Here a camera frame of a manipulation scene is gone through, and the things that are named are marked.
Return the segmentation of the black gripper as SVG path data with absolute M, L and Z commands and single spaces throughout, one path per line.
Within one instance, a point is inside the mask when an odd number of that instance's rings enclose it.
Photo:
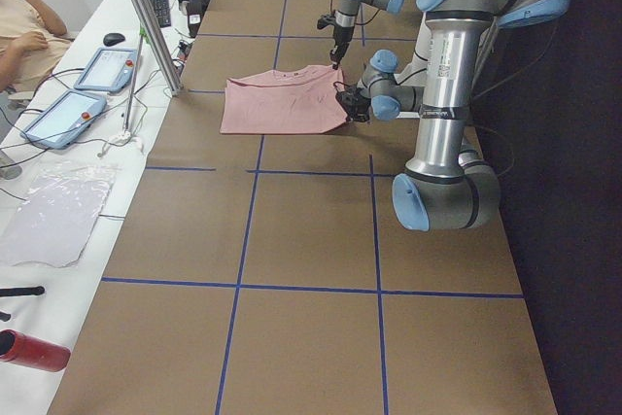
M 369 107 L 371 101 L 364 97 L 356 86 L 348 86 L 342 82 L 334 82 L 335 97 L 343 108 L 346 122 L 368 122 L 370 120 Z
M 329 58 L 333 69 L 339 67 L 339 58 L 343 58 L 354 34 L 353 26 L 341 26 L 336 24 L 333 28 L 334 47 L 329 52 Z

